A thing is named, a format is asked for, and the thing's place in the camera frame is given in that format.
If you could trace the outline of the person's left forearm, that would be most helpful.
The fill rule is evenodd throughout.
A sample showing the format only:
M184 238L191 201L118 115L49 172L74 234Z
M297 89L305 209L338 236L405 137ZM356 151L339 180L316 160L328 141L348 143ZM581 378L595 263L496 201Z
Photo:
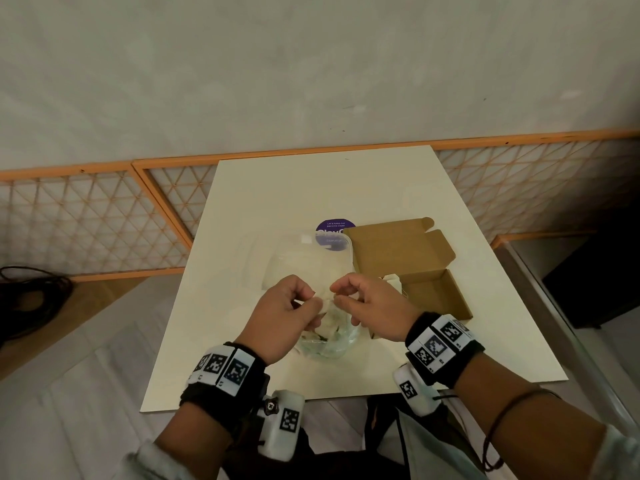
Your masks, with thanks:
M248 411L246 403L220 388L194 383L154 444L196 480L217 480L232 432Z

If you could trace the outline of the open brown cardboard box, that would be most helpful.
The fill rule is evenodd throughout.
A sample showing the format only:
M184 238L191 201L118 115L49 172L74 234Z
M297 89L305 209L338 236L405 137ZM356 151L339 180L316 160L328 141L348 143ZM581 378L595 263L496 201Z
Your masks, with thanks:
M456 254L430 217L364 225L344 230L353 245L358 273L396 275L412 305L427 312L473 318L450 265Z

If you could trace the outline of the person's left hand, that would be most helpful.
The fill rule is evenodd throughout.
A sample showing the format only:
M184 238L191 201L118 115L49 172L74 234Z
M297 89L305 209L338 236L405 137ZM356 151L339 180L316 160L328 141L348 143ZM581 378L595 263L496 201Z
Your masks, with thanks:
M286 276L258 300L234 343L249 348L266 365L280 361L302 334L299 306L309 298L318 297L306 282L296 275Z

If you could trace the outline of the clear plastic container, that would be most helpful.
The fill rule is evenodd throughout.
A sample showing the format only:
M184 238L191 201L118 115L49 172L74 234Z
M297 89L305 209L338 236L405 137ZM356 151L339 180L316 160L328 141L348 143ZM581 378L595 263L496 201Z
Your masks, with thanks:
M296 275L318 294L355 270L347 235L292 229L244 236L235 267L238 284L247 289L264 292L284 277Z

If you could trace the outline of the black marker wristband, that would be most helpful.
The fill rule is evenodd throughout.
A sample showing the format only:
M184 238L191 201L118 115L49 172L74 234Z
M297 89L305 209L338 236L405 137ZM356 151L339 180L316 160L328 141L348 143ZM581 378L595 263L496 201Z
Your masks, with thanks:
M409 330L406 356L422 381L453 389L471 359L484 353L467 327L452 315L424 312Z
M261 402L266 363L234 342L208 349L189 376L180 405L190 403L232 433Z

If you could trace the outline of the white square table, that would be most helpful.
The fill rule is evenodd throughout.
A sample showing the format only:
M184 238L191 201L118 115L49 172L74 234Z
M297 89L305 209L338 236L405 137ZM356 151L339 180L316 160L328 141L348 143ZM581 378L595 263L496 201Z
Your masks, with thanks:
M486 352L534 383L568 379L429 146L218 164L141 412L172 411L211 346L235 339L261 291L240 288L241 247L265 231L328 219L370 225L430 217L456 254L451 270Z

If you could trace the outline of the clear plastic bag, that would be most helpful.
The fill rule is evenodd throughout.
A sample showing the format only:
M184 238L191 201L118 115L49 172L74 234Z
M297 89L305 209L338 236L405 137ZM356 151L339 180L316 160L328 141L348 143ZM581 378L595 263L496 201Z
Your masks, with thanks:
M322 298L324 302L321 325L314 331L302 332L296 348L306 356L339 358L356 341L357 327L352 325L349 314L335 306L334 293L330 288L322 294L315 292L315 295Z

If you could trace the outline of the person's right forearm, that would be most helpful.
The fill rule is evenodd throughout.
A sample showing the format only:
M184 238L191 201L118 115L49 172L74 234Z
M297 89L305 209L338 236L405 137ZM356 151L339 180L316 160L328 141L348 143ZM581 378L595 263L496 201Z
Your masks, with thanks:
M484 353L454 391L518 480L587 480L606 425Z

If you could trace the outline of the orange wooden lattice panel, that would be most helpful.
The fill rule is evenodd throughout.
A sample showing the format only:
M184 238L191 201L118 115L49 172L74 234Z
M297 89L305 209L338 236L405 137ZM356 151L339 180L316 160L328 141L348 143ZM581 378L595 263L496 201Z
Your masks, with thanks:
M594 230L640 196L640 128L429 145L488 241Z
M193 238L132 162L0 171L0 267L77 282L183 272Z
M218 163L213 155L132 162L158 213L187 249L193 245Z

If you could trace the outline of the person's right hand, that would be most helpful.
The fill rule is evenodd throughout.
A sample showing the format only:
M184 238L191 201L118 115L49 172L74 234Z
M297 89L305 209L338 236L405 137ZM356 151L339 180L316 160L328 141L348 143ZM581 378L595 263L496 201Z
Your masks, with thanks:
M380 278L349 273L330 286L336 294L362 302L360 312L347 312L354 325L361 324L375 336L404 342L422 311Z

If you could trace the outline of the person's dark trousers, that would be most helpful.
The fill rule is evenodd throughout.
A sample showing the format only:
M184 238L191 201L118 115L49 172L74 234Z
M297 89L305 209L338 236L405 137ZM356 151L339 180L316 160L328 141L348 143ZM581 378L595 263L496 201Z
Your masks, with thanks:
M401 394L367 399L364 446L359 451L315 453L300 435L292 460L257 451L257 415L223 460L230 480L487 480L468 437L441 401L427 417L413 414Z

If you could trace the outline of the black cabinet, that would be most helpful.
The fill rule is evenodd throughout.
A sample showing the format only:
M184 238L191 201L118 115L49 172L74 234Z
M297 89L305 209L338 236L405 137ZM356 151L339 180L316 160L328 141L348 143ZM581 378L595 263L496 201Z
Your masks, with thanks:
M574 328L601 327L640 306L640 232L595 234L543 284Z

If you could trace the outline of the purple round label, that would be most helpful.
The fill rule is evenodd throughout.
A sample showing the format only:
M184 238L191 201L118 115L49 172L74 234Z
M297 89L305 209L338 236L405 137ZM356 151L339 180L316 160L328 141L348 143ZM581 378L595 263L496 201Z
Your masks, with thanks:
M353 228L355 224L348 219L327 219L316 227L316 241L319 245L342 249L346 242L340 235L347 228Z

